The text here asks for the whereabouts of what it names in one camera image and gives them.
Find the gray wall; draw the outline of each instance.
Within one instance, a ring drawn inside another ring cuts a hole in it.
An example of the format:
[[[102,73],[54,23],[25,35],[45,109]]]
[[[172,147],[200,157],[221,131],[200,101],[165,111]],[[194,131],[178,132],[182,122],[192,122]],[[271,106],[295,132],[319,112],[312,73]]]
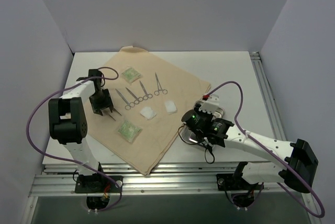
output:
[[[28,144],[30,112],[64,84],[72,61],[42,0],[0,0],[0,222],[19,223],[42,156]],[[32,137],[45,148],[47,108],[33,122]]]
[[[319,168],[313,188],[334,223],[335,0],[288,0],[261,57],[287,137],[310,142]]]
[[[260,50],[286,0],[44,0],[72,51]]]

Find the purple cable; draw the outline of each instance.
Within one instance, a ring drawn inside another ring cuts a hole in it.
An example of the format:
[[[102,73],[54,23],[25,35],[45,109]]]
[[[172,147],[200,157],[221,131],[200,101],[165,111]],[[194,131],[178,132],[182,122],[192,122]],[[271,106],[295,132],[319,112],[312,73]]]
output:
[[[252,207],[255,204],[256,200],[261,196],[261,192],[263,191],[263,189],[264,189],[264,182],[261,184],[261,189],[259,190],[256,198],[254,199],[254,201],[247,208],[250,208],[250,207]],[[235,197],[240,196],[240,195],[245,195],[245,194],[235,194],[231,198],[232,202],[234,203]]]
[[[239,109],[237,110],[237,113],[235,114],[234,120],[235,120],[235,124],[237,126],[237,128],[239,128],[239,130],[245,135],[245,131],[242,129],[242,127],[240,126],[237,117],[239,116],[241,109],[242,109],[242,105],[243,105],[243,91],[242,91],[242,87],[239,83],[235,82],[235,81],[227,81],[224,82],[223,84],[220,84],[218,87],[216,87],[214,90],[212,90],[211,92],[209,92],[207,95],[211,95],[212,93],[214,93],[215,91],[217,91],[218,89],[220,89],[221,87],[223,87],[226,84],[236,84],[237,87],[240,90],[240,94],[241,94],[241,102],[240,102],[240,106]],[[297,177],[297,179],[309,190],[309,192],[313,195],[314,199],[317,201],[317,203],[319,204],[321,213],[320,214],[316,214],[314,212],[312,212],[308,207],[305,206],[304,203],[302,203],[297,196],[293,195],[287,188],[285,188],[281,183],[278,183],[278,185],[284,189],[292,198],[294,198],[294,200],[296,202],[298,202],[307,212],[309,212],[311,215],[317,217],[317,218],[323,218],[325,216],[325,208],[320,200],[320,198],[318,197],[318,195],[314,192],[314,190],[307,184],[307,182],[296,172],[294,171],[288,164],[286,164],[282,159],[280,159],[277,155],[273,154],[268,148],[266,148],[266,146],[264,146],[261,142],[259,142],[256,138],[248,135],[248,137],[254,141],[256,144],[258,144],[261,148],[263,148],[268,154],[270,154],[272,157],[274,157],[276,160],[278,160],[283,166],[285,166],[291,173],[294,174],[294,176]]]
[[[90,81],[90,80],[93,80],[93,79],[105,79],[105,80],[116,80],[119,78],[119,73],[114,70],[113,68],[110,68],[110,67],[100,67],[98,68],[98,70],[100,69],[110,69],[112,71],[114,71],[116,73],[116,77],[113,78],[113,79],[110,79],[110,78],[107,78],[107,77],[100,77],[100,76],[91,76],[85,80],[83,80],[82,82],[80,83],[77,83],[71,87],[68,87],[68,88],[65,88],[65,89],[61,89],[59,91],[56,91],[52,94],[50,94],[49,96],[47,96],[45,99],[43,99],[36,107],[35,109],[32,111],[32,113],[30,114],[29,118],[28,118],[28,121],[27,121],[27,125],[26,125],[26,135],[27,135],[27,139],[28,139],[28,142],[29,144],[39,153],[41,153],[42,155],[44,156],[47,156],[49,158],[53,158],[53,159],[56,159],[56,160],[62,160],[62,161],[68,161],[68,162],[72,162],[72,163],[76,163],[78,165],[82,165],[83,167],[87,168],[87,169],[90,169],[91,171],[97,173],[97,174],[100,174],[101,176],[107,178],[110,182],[112,182],[117,188],[119,188],[119,185],[116,183],[116,181],[112,178],[110,178],[109,176],[107,176],[106,174],[78,161],[78,160],[71,160],[71,159],[66,159],[66,158],[61,158],[61,157],[58,157],[58,156],[54,156],[54,155],[51,155],[51,154],[48,154],[46,152],[43,152],[42,150],[40,150],[32,141],[31,137],[30,137],[30,132],[29,132],[29,128],[30,128],[30,123],[31,123],[31,120],[33,118],[33,116],[35,115],[35,113],[37,112],[37,110],[46,102],[48,101],[50,98],[52,98],[54,95],[58,94],[58,93],[63,93],[63,92],[66,92],[66,91],[69,91],[71,89],[74,89],[74,88],[77,88],[78,86],[82,85],[83,83],[86,83],[87,81]],[[112,207],[114,207],[116,204],[118,204],[120,202],[122,198],[122,192],[120,192],[120,196],[119,198],[112,204],[109,204],[107,207],[103,208],[103,209],[100,209],[99,211],[105,211],[105,210],[108,210],[108,209],[111,209]]]

